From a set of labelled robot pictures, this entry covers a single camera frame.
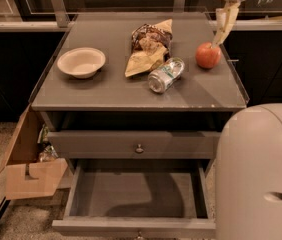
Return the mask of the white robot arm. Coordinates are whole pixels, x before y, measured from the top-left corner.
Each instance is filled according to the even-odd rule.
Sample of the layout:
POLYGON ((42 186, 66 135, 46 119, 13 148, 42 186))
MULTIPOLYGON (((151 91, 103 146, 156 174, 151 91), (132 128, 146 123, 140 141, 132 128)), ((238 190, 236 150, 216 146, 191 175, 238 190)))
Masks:
POLYGON ((282 103, 236 113, 215 162, 216 240, 282 240, 282 103))

